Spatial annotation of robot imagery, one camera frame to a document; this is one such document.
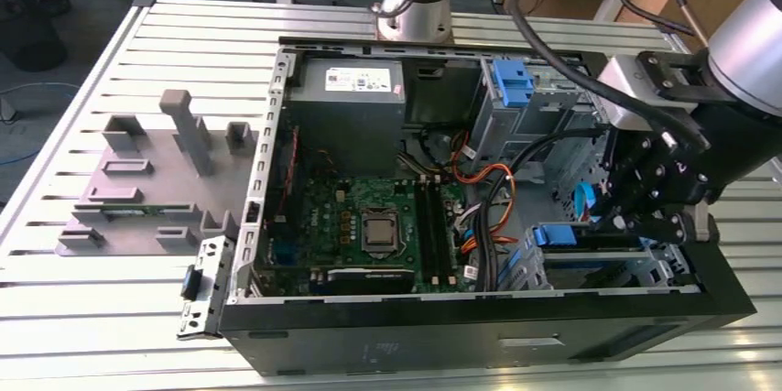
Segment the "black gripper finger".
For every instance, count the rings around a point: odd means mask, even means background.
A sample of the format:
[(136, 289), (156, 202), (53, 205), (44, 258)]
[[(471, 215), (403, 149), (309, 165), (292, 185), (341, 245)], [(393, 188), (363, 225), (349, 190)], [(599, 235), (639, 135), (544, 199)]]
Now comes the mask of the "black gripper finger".
[(638, 236), (670, 244), (711, 243), (716, 227), (708, 212), (707, 178), (628, 180), (622, 183), (622, 219)]
[(659, 158), (659, 136), (652, 132), (612, 132), (603, 155), (607, 171), (588, 209), (595, 231), (615, 229), (614, 218), (636, 221), (659, 209), (659, 184), (666, 168)]

